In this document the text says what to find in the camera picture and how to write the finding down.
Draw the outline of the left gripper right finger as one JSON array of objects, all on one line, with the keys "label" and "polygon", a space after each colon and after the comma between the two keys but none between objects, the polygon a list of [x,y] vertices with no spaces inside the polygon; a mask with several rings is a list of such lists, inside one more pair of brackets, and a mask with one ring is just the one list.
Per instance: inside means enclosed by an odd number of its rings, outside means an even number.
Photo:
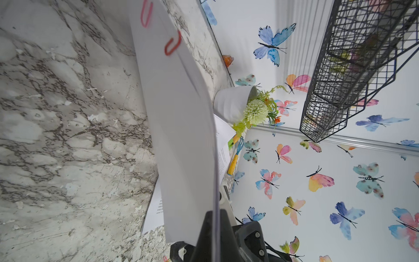
[{"label": "left gripper right finger", "polygon": [[242,261],[236,236],[230,224],[227,211],[223,209],[220,210],[220,261]]}]

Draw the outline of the yellow highlighted document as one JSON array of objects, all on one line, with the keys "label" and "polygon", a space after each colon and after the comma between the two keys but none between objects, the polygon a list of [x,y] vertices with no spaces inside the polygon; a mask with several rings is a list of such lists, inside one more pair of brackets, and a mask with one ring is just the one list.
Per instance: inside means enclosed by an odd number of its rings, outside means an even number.
[{"label": "yellow highlighted document", "polygon": [[229,141],[236,135],[236,132],[216,114],[214,114],[214,120],[218,150],[218,175],[219,183],[221,183],[230,165]]}]

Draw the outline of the purple highlighted document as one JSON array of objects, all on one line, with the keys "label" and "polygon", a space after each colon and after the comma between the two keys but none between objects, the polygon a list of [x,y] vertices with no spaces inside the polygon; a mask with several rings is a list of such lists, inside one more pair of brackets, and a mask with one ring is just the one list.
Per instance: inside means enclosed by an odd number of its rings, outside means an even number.
[{"label": "purple highlighted document", "polygon": [[163,202],[161,195],[160,179],[157,179],[156,185],[149,203],[145,220],[143,223],[142,234],[155,230],[164,225]]}]

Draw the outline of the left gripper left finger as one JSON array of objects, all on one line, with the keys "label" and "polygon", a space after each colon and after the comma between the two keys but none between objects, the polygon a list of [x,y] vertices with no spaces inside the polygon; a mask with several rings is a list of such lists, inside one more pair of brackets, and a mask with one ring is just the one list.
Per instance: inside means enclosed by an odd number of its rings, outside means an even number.
[{"label": "left gripper left finger", "polygon": [[212,211],[208,211],[205,215],[198,241],[191,256],[191,262],[212,261],[212,216]]}]

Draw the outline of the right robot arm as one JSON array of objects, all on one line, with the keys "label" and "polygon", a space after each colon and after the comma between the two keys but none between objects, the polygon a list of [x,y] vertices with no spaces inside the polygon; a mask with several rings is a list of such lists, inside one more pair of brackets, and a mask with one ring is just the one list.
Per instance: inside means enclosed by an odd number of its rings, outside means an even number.
[{"label": "right robot arm", "polygon": [[[212,222],[204,221],[197,244],[176,242],[170,247],[171,262],[211,262]],[[274,251],[265,240],[258,222],[240,226],[222,225],[221,262],[291,262],[291,255]]]}]

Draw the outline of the plain text document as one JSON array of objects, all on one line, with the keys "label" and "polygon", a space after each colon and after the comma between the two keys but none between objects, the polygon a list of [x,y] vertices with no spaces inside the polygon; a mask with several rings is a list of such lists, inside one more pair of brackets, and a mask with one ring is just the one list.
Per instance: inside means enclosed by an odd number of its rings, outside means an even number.
[{"label": "plain text document", "polygon": [[164,4],[153,3],[147,28],[140,22],[143,1],[129,1],[128,15],[157,160],[165,237],[167,242],[196,245],[205,215],[212,211],[212,262],[218,262],[218,161],[211,99],[183,39],[175,52],[165,55],[164,47],[178,29]]}]

